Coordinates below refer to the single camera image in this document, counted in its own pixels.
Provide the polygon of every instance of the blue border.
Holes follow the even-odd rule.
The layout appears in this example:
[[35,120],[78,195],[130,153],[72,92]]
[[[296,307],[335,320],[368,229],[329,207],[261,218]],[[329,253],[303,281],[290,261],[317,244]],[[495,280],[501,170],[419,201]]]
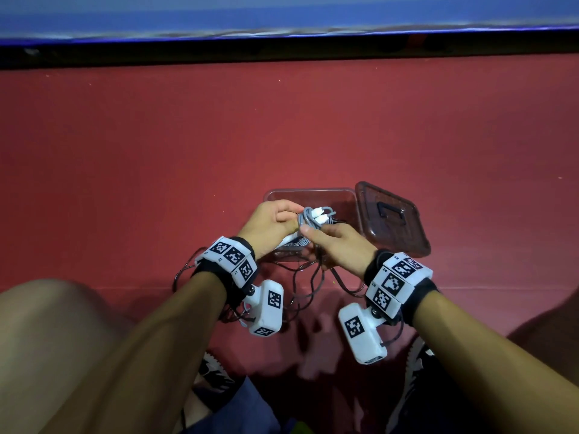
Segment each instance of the blue border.
[[394,0],[360,5],[0,15],[0,43],[579,28],[579,0]]

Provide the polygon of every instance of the container lid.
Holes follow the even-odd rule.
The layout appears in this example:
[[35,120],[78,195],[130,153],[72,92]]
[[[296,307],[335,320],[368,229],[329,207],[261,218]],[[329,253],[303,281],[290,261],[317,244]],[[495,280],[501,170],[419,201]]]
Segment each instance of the container lid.
[[430,242],[413,202],[365,181],[356,184],[356,197],[362,233],[370,242],[412,257],[430,254]]

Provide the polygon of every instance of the hand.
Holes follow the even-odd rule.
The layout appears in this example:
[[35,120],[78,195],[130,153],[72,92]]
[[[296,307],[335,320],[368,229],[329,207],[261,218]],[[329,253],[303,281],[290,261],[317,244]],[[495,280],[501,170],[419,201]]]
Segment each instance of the hand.
[[321,230],[302,225],[300,233],[311,243],[304,247],[302,255],[315,261],[314,244],[323,247],[330,257],[322,269],[341,266],[346,271],[364,279],[366,268],[374,259],[376,247],[348,224],[324,224]]
[[261,259],[277,247],[288,234],[298,230],[300,204],[288,200],[267,201],[255,209],[238,236],[253,247],[255,259]]

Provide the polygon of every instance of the forearm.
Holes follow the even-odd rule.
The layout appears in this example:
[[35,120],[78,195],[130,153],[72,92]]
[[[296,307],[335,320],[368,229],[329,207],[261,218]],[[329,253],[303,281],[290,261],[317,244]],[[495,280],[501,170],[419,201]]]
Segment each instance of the forearm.
[[42,433],[170,432],[225,298],[214,274],[196,274],[87,375]]
[[491,423],[509,433],[576,432],[579,389],[438,292],[414,326]]

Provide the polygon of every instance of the sneaker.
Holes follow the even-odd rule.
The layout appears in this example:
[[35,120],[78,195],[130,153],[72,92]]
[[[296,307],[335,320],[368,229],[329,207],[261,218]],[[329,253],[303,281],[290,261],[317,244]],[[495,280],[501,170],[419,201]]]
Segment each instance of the sneaker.
[[416,380],[423,373],[424,365],[428,364],[430,357],[434,357],[432,350],[428,348],[422,338],[417,337],[416,340],[414,340],[414,343],[412,343],[408,353],[402,397],[400,398],[400,401],[388,419],[388,424],[386,425],[386,434],[390,434],[394,428],[396,428],[398,419],[400,418],[400,413],[410,396],[414,393]]
[[203,376],[203,379],[209,384],[210,390],[217,393],[227,391],[235,384],[235,381],[229,377],[220,362],[207,352],[205,352],[201,360],[199,374]]

